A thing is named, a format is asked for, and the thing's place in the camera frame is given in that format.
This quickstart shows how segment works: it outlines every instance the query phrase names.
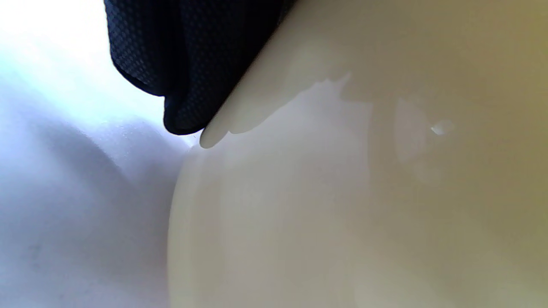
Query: cream ceramic surface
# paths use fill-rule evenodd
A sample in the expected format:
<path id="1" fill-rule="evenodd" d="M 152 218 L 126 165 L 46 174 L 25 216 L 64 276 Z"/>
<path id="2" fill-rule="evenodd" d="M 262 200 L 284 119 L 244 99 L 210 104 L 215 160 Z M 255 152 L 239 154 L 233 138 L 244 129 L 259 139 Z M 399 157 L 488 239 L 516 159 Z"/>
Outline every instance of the cream ceramic surface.
<path id="1" fill-rule="evenodd" d="M 548 307 L 548 3 L 301 0 L 182 168 L 173 308 Z"/>

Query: white surface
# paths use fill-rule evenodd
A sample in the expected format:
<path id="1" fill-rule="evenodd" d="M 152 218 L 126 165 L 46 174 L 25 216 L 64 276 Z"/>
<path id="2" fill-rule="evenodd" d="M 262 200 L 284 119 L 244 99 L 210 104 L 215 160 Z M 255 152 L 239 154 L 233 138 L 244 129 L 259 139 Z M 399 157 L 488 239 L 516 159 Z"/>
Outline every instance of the white surface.
<path id="1" fill-rule="evenodd" d="M 185 158 L 172 308 L 548 307 L 547 16 L 297 2 Z"/>
<path id="2" fill-rule="evenodd" d="M 194 137 L 112 67 L 102 1 L 0 0 L 0 307 L 167 307 Z"/>

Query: black mesh fabric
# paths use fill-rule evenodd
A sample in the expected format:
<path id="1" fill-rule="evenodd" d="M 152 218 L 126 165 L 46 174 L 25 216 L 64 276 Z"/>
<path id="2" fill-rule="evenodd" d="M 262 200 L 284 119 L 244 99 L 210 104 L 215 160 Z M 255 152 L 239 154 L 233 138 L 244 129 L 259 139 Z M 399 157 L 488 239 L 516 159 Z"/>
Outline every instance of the black mesh fabric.
<path id="1" fill-rule="evenodd" d="M 165 96 L 165 127 L 204 128 L 294 0 L 105 0 L 112 61 Z"/>

